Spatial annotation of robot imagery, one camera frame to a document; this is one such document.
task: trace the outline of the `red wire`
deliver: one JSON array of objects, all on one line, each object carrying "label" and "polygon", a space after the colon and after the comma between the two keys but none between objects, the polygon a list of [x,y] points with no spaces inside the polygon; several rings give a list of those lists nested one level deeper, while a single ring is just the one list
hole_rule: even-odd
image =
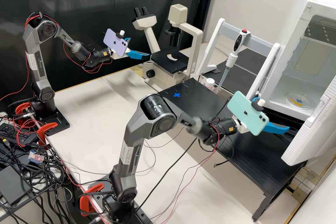
[{"label": "red wire", "polygon": [[[43,125],[40,121],[36,121],[36,120],[33,120],[33,119],[28,119],[27,121],[25,121],[25,122],[20,126],[19,129],[17,129],[17,128],[16,128],[16,125],[18,125],[18,124],[16,124],[16,123],[13,121],[14,128],[15,128],[15,130],[17,131],[17,133],[16,133],[16,143],[17,143],[17,145],[20,146],[21,148],[25,147],[25,145],[22,145],[22,144],[20,143],[20,141],[19,141],[19,134],[26,134],[26,135],[28,135],[28,134],[33,134],[33,133],[36,133],[36,132],[37,132],[37,131],[30,131],[30,128],[33,127],[33,126],[31,126],[31,127],[30,127],[30,126],[28,126],[28,127],[26,126],[28,123],[31,123],[31,122],[34,122],[34,123],[38,122],[39,124]],[[21,130],[24,129],[24,128],[28,128],[28,129],[29,129],[29,132],[22,132]]]},{"label": "red wire", "polygon": [[4,97],[2,97],[0,99],[0,101],[4,98],[6,98],[7,96],[10,96],[10,95],[14,95],[14,94],[17,94],[17,93],[20,93],[27,85],[28,83],[28,80],[29,80],[29,68],[28,68],[28,64],[27,64],[27,52],[25,52],[25,56],[26,56],[26,68],[27,68],[27,80],[26,80],[26,83],[24,84],[24,86],[19,90],[19,91],[16,91],[16,92],[13,92],[13,93],[10,93],[10,94],[7,94],[5,95]]},{"label": "red wire", "polygon": [[68,174],[68,172],[67,172],[67,169],[65,169],[65,173],[66,173],[66,175],[68,176],[68,178],[70,179],[70,181],[71,181],[72,184],[74,184],[75,186],[78,186],[78,187],[81,186],[81,185],[78,185],[78,184],[76,184],[75,182],[72,181],[71,177],[69,176],[69,174]]},{"label": "red wire", "polygon": [[27,20],[26,20],[26,22],[25,22],[25,24],[24,24],[24,28],[27,27],[27,25],[28,25],[28,23],[29,23],[30,21],[32,21],[34,18],[37,18],[37,17],[39,17],[39,16],[40,16],[40,15],[35,15],[35,16],[30,17],[30,18],[27,18]]},{"label": "red wire", "polygon": [[178,200],[179,196],[181,195],[181,193],[183,192],[183,190],[184,190],[184,189],[185,189],[185,188],[192,182],[192,180],[193,180],[194,177],[196,176],[197,170],[198,170],[199,168],[201,168],[201,167],[202,167],[202,166],[203,166],[203,165],[204,165],[204,164],[211,158],[211,156],[215,153],[215,151],[216,151],[216,149],[217,149],[217,145],[218,145],[219,140],[220,140],[220,138],[219,138],[219,132],[218,132],[218,130],[217,130],[212,124],[210,124],[210,126],[216,131],[216,133],[217,133],[217,135],[218,135],[217,143],[216,143],[216,145],[215,145],[215,147],[214,147],[214,150],[212,151],[212,153],[210,154],[210,156],[209,156],[206,160],[204,160],[204,162],[203,162],[202,164],[200,164],[199,167],[197,167],[197,169],[196,169],[196,171],[195,171],[193,177],[192,177],[191,180],[189,181],[189,183],[186,184],[186,185],[182,188],[182,190],[180,191],[180,193],[178,194],[178,196],[177,196],[177,198],[176,198],[176,200],[175,200],[175,204],[174,204],[174,206],[173,206],[173,209],[171,210],[169,216],[168,216],[167,219],[165,219],[161,224],[164,224],[164,223],[167,223],[167,222],[168,222],[168,220],[169,220],[169,219],[171,218],[171,216],[173,215],[174,208],[175,208],[175,206],[176,206],[177,200]]},{"label": "red wire", "polygon": [[[35,19],[35,18],[37,18],[37,17],[39,17],[39,16],[40,16],[40,15],[35,15],[35,16],[30,17],[30,18],[27,18],[27,20],[26,20],[26,22],[25,22],[25,24],[24,24],[24,28],[27,27],[27,25],[28,25],[28,23],[29,23],[30,21],[32,21],[33,19]],[[50,20],[54,21],[55,24],[56,24],[57,26],[60,26],[60,24],[57,23],[56,20],[53,19],[52,17],[50,17],[50,16],[48,16],[48,15],[44,15],[44,16],[46,16],[46,17],[49,18]]]},{"label": "red wire", "polygon": [[57,23],[57,22],[56,22],[56,20],[55,20],[55,19],[53,19],[52,17],[50,17],[50,16],[48,16],[48,15],[44,15],[44,16],[46,16],[47,18],[49,18],[49,19],[51,19],[52,21],[54,21],[54,22],[55,22],[55,24],[56,24],[57,26],[60,26],[60,24],[59,24],[59,23]]},{"label": "red wire", "polygon": [[[88,56],[88,58],[84,61],[84,63],[82,64],[82,65],[80,65],[80,64],[78,64],[76,61],[74,61],[68,54],[67,54],[67,52],[66,52],[66,50],[65,50],[65,43],[63,42],[63,51],[64,51],[64,53],[65,53],[65,55],[68,57],[68,59],[69,60],[71,60],[73,63],[75,63],[77,66],[80,66],[82,69],[83,69],[83,66],[84,66],[84,64],[85,64],[85,62],[90,58],[90,56],[91,56],[91,53],[90,53],[90,55]],[[101,63],[100,65],[98,65],[98,66],[96,66],[94,69],[91,69],[91,70],[86,70],[86,69],[83,69],[85,72],[87,72],[88,74],[96,74],[96,73],[98,73],[99,71],[100,71],[100,69],[101,69],[101,67],[102,67],[102,65],[108,65],[108,64],[111,64],[111,62],[110,63]]]}]

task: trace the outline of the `black platform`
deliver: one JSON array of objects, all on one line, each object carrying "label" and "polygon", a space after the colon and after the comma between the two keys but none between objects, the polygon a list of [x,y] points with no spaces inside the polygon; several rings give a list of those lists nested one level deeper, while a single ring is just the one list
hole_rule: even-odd
[{"label": "black platform", "polygon": [[[215,93],[211,92],[194,79],[165,89],[160,94],[191,116],[204,120],[217,115],[225,104]],[[225,107],[219,117],[231,117],[232,113]],[[276,135],[262,132],[259,136],[251,133],[230,136],[234,143],[234,157],[230,162],[252,180],[264,193],[265,199],[253,215],[256,221],[263,211],[290,184],[292,178],[303,163],[289,166],[281,156],[293,139],[291,135]],[[219,143],[218,152],[225,158],[231,157],[232,146],[227,138]]]},{"label": "black platform", "polygon": [[[169,59],[167,54],[171,54],[171,56],[177,60],[173,61]],[[153,53],[151,60],[165,69],[167,72],[174,74],[176,72],[187,69],[189,58],[179,51],[167,50]]]},{"label": "black platform", "polygon": [[[246,95],[265,59],[266,57],[250,49],[245,49],[239,52],[238,59],[233,68],[230,69],[229,73],[227,74],[227,77],[222,84],[222,88],[232,94],[239,90],[244,95]],[[226,61],[217,65],[220,73],[208,72],[205,73],[204,76],[214,79],[215,83],[218,85],[224,73],[225,64]]]}]

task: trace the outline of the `black cable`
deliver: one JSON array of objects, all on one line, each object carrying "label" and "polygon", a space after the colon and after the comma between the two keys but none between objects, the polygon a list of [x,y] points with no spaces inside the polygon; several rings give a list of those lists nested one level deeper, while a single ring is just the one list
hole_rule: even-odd
[{"label": "black cable", "polygon": [[64,194],[64,201],[65,201],[65,208],[68,211],[70,221],[71,221],[72,224],[76,224],[75,220],[72,218],[72,215],[70,214],[70,210],[69,210],[69,207],[68,207],[67,195],[66,195],[64,187],[63,187],[63,194]]},{"label": "black cable", "polygon": [[174,139],[181,133],[181,131],[182,131],[183,129],[184,129],[184,127],[182,127],[182,129],[177,133],[177,135],[174,136],[171,140],[169,140],[169,141],[168,141],[167,143],[165,143],[164,145],[161,145],[161,146],[158,146],[158,147],[153,147],[153,146],[149,147],[149,145],[147,146],[147,145],[144,144],[144,146],[147,147],[147,148],[153,148],[153,149],[161,148],[161,147],[163,147],[163,146],[169,144],[171,141],[173,141],[173,140],[174,140]]},{"label": "black cable", "polygon": [[153,163],[153,165],[152,165],[151,167],[149,167],[149,168],[147,168],[147,169],[145,169],[145,170],[142,170],[142,171],[136,171],[135,173],[145,172],[145,171],[148,171],[148,170],[150,170],[150,169],[152,169],[152,168],[154,167],[154,165],[155,165],[155,163],[156,163],[156,154],[155,154],[153,148],[152,148],[149,144],[148,144],[148,147],[151,149],[151,151],[152,151],[153,154],[154,154],[154,163]]},{"label": "black cable", "polygon": [[172,201],[170,202],[170,204],[167,206],[167,208],[166,208],[163,212],[161,212],[161,213],[155,215],[154,217],[149,218],[148,220],[154,219],[155,217],[158,217],[159,215],[161,215],[161,214],[163,214],[164,212],[167,211],[167,209],[168,209],[168,208],[172,205],[172,203],[174,202],[175,197],[177,196],[178,191],[180,190],[180,187],[181,187],[181,185],[182,185],[184,176],[186,175],[187,171],[188,171],[189,169],[191,169],[191,168],[194,168],[194,167],[198,166],[200,163],[202,163],[203,161],[205,161],[205,160],[208,159],[209,157],[211,157],[211,155],[207,156],[206,158],[204,158],[203,160],[201,160],[200,162],[198,162],[198,164],[189,167],[189,168],[184,172],[184,174],[183,174],[183,176],[182,176],[182,179],[181,179],[181,182],[180,182],[180,184],[179,184],[179,186],[178,186],[178,188],[177,188],[177,191],[176,191],[176,193],[175,193],[175,196],[173,197],[173,199],[172,199]]},{"label": "black cable", "polygon": [[43,206],[43,198],[39,195],[38,196],[39,199],[41,200],[41,204],[39,203],[39,201],[35,198],[33,199],[33,201],[36,203],[36,205],[41,208],[42,210],[42,222],[44,224],[49,224],[48,222],[44,221],[44,215],[48,218],[48,220],[50,221],[51,224],[54,224],[54,222],[52,221],[52,219],[50,218],[49,214],[44,210],[44,206]]},{"label": "black cable", "polygon": [[57,210],[58,210],[58,213],[59,213],[59,215],[60,215],[60,221],[61,221],[61,224],[64,224],[64,222],[63,222],[63,215],[61,214],[61,210],[60,210],[60,207],[58,206],[58,203],[60,203],[59,202],[59,200],[57,199],[57,195],[56,195],[56,193],[55,193],[55,197],[56,197],[56,199],[55,199],[55,203],[56,203],[56,207],[57,207]]},{"label": "black cable", "polygon": [[166,172],[163,174],[163,176],[160,178],[160,180],[158,181],[158,183],[156,183],[156,185],[153,187],[153,189],[150,191],[150,193],[147,195],[147,197],[144,199],[144,201],[141,203],[141,205],[134,211],[133,215],[130,217],[130,219],[128,220],[127,224],[129,224],[131,222],[131,219],[135,216],[135,214],[140,210],[140,208],[145,204],[145,202],[148,200],[148,198],[150,197],[150,195],[153,193],[153,191],[155,190],[155,188],[160,184],[160,182],[163,180],[163,178],[166,176],[166,174],[170,171],[171,168],[173,168],[173,166],[185,155],[185,153],[187,153],[187,151],[191,148],[191,146],[194,144],[194,142],[197,140],[197,138],[195,138],[191,144],[188,146],[188,148],[182,153],[182,155],[166,170]]},{"label": "black cable", "polygon": [[65,220],[67,221],[67,223],[71,224],[70,218],[67,215],[67,213],[65,212],[64,208],[62,207],[61,203],[59,200],[57,200],[56,204],[59,206],[59,208],[61,209],[63,215],[61,214],[61,216],[63,216],[65,218]]},{"label": "black cable", "polygon": [[225,108],[225,106],[227,105],[227,103],[231,100],[232,96],[229,96],[227,99],[226,99],[226,102],[225,104],[223,105],[223,107],[220,109],[220,111],[217,113],[216,117],[222,112],[222,110]]},{"label": "black cable", "polygon": [[206,150],[206,149],[204,149],[204,148],[202,147],[202,145],[201,145],[201,140],[200,140],[200,139],[198,139],[198,144],[199,144],[200,148],[201,148],[203,151],[205,151],[205,152],[213,152],[213,149],[212,149],[212,150]]},{"label": "black cable", "polygon": [[223,140],[223,142],[225,142],[225,140],[226,140],[227,137],[230,139],[231,145],[232,145],[232,154],[231,154],[231,157],[229,159],[225,160],[224,162],[214,164],[213,165],[214,167],[222,165],[222,164],[225,164],[226,162],[229,162],[233,158],[233,156],[235,155],[235,150],[234,150],[235,147],[233,146],[233,141],[232,141],[231,137],[226,136],[225,139]]},{"label": "black cable", "polygon": [[11,216],[16,223],[19,224],[18,220],[22,221],[24,224],[29,224],[28,222],[26,222],[24,219],[20,218],[18,215],[16,215],[15,213],[11,212],[4,204],[0,203],[0,206],[3,208],[3,210],[9,215]]},{"label": "black cable", "polygon": [[72,163],[70,163],[70,162],[68,162],[68,161],[64,161],[64,160],[62,160],[62,161],[63,161],[64,163],[68,163],[68,164],[70,164],[70,165],[76,167],[78,170],[81,170],[82,172],[92,173],[92,174],[98,174],[98,175],[107,175],[107,174],[108,174],[108,173],[95,173],[95,172],[92,172],[92,171],[83,170],[83,169],[79,168],[78,166],[76,166],[76,165],[74,165],[74,164],[72,164]]}]

